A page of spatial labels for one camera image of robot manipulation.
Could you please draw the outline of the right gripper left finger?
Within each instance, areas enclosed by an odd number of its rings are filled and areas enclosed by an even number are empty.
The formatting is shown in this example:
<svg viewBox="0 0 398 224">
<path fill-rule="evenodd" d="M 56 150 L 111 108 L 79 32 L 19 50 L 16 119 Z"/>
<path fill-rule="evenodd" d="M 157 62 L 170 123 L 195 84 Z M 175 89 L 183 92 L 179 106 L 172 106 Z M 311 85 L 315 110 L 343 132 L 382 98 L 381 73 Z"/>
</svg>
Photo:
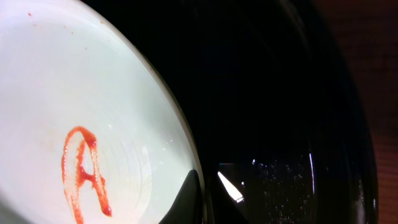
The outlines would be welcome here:
<svg viewBox="0 0 398 224">
<path fill-rule="evenodd" d="M 170 210 L 159 224 L 201 224 L 203 205 L 200 181 L 196 170 L 190 170 Z"/>
</svg>

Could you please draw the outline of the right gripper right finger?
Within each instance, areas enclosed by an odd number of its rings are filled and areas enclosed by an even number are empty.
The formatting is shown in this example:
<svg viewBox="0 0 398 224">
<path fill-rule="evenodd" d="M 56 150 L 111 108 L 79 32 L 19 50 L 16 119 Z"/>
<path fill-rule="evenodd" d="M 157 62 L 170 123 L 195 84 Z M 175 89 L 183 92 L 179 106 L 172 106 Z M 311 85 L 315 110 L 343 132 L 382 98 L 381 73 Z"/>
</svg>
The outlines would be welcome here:
<svg viewBox="0 0 398 224">
<path fill-rule="evenodd" d="M 228 195 L 217 174 L 211 174 L 207 184 L 213 223 L 248 224 L 248 221 L 233 204 L 232 198 Z"/>
</svg>

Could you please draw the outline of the light blue plate top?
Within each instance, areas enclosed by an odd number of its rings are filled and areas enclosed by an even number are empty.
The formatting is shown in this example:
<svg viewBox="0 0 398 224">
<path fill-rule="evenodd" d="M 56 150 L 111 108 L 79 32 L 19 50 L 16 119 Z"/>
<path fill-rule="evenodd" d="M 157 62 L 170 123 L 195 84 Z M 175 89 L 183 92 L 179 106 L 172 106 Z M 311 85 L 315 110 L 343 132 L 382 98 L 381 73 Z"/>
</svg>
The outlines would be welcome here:
<svg viewBox="0 0 398 224">
<path fill-rule="evenodd" d="M 1 2 L 1 222 L 159 223 L 200 164 L 155 69 L 81 1 Z"/>
</svg>

